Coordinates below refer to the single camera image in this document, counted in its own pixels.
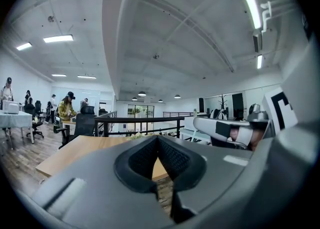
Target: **yellow jacket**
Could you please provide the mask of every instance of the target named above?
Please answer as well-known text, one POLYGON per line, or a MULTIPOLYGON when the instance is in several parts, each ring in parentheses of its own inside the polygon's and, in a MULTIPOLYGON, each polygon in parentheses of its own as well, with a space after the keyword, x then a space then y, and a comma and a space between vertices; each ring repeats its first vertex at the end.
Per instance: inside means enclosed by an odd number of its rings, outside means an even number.
MULTIPOLYGON (((69 105, 69 109, 72 113, 73 116, 76 116, 77 113, 74 111, 74 109, 72 108, 72 104, 70 103, 69 105)), ((67 121, 69 120, 70 118, 68 117, 68 111, 67 111, 67 105, 65 104, 64 101, 61 101, 59 103, 59 106, 58 106, 58 113, 59 113, 59 116, 60 116, 60 119, 62 119, 63 121, 67 121)))

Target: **white desk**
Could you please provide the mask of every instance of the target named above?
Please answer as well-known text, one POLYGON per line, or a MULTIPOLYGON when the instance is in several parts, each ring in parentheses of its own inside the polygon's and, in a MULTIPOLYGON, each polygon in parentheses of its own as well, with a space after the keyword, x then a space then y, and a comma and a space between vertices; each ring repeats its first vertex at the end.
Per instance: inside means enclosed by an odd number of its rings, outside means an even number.
POLYGON ((203 141, 206 141, 208 143, 211 142, 211 138, 210 138, 209 135, 201 133, 198 130, 189 130, 189 129, 182 128, 182 129, 180 129, 181 139, 184 139, 184 135, 186 135, 188 137, 192 137, 191 142, 194 139, 203 140, 203 141))
MULTIPOLYGON (((30 136, 32 144, 34 141, 34 135, 32 133, 32 115, 23 111, 19 111, 18 114, 4 113, 0 110, 0 129, 2 128, 21 128, 21 136, 24 137, 22 128, 30 128, 30 136)), ((13 149, 11 137, 9 136, 11 149, 13 149)))

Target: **wooden tabletop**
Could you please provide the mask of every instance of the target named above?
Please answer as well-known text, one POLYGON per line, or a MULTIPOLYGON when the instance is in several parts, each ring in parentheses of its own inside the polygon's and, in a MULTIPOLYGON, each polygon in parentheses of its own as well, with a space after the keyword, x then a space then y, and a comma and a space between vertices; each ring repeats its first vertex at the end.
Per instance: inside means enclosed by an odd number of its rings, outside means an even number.
MULTIPOLYGON (((50 177, 63 170, 86 154, 98 149, 109 148, 129 141, 129 137, 95 137, 80 135, 55 154, 41 162, 35 169, 43 175, 50 177)), ((159 159, 153 167, 152 179, 159 180, 167 176, 165 168, 159 159)))

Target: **black cap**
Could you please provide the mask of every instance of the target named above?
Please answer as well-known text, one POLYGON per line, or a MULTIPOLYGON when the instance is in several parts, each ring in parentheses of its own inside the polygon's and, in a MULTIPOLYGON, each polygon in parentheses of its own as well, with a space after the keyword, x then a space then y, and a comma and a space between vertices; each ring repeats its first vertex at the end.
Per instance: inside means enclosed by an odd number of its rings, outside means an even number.
POLYGON ((76 97, 74 96, 74 93, 71 91, 68 92, 68 96, 73 100, 76 99, 76 97))

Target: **metal railing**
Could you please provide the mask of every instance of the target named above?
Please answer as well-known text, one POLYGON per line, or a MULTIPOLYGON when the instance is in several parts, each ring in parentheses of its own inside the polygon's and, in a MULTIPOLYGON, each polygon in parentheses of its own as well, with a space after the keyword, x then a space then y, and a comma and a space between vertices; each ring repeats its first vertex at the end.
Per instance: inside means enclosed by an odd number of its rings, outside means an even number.
POLYGON ((185 117, 156 117, 156 118, 121 118, 121 117, 110 117, 107 116, 108 114, 104 114, 101 116, 97 116, 94 118, 95 121, 95 136, 101 137, 102 134, 99 134, 99 125, 100 128, 103 127, 103 135, 108 137, 110 135, 125 135, 125 134, 136 134, 140 133, 151 133, 151 132, 162 132, 167 130, 174 130, 176 129, 176 137, 180 138, 180 128, 184 126, 180 126, 180 121, 183 121, 185 117), (168 127, 168 128, 160 128, 160 129, 152 129, 152 130, 143 130, 143 131, 126 131, 126 132, 111 132, 110 125, 114 125, 115 123, 140 123, 140 129, 142 129, 142 123, 160 123, 160 122, 171 122, 176 121, 176 127, 168 127))
POLYGON ((193 116, 193 112, 177 112, 177 111, 164 111, 163 112, 163 117, 168 118, 168 117, 190 117, 193 116))
MULTIPOLYGON (((95 117, 95 118, 101 118, 101 117, 106 117, 106 118, 117 118, 117 111, 112 111, 112 112, 108 112, 108 113, 106 113, 106 114, 102 114, 102 115, 100 115, 100 116, 97 116, 97 117, 95 117)), ((113 129, 113 127, 114 127, 114 123, 110 123, 109 125, 108 125, 108 127, 107 128, 105 128, 104 127, 104 123, 97 123, 97 122, 95 122, 95 136, 103 136, 104 134, 105 134, 105 130, 106 130, 106 132, 107 133, 109 133, 109 132, 111 132, 112 131, 112 129, 113 129)))

